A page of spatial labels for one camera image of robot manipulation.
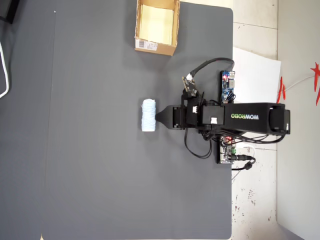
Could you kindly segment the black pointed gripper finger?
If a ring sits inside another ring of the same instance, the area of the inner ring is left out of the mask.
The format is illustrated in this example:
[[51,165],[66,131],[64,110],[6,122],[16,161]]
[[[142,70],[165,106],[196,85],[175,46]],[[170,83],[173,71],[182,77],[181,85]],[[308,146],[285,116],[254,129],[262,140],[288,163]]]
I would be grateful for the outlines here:
[[173,128],[173,106],[169,105],[155,115],[155,120],[166,128]]

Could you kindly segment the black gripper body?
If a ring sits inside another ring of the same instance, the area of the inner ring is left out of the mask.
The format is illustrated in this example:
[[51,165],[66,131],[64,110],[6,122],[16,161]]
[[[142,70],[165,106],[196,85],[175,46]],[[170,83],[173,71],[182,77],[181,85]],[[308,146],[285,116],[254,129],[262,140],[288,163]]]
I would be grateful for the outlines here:
[[173,106],[172,126],[175,130],[197,129],[202,130],[203,125],[200,122],[201,105],[203,103],[202,95],[191,96],[181,95],[181,104]]

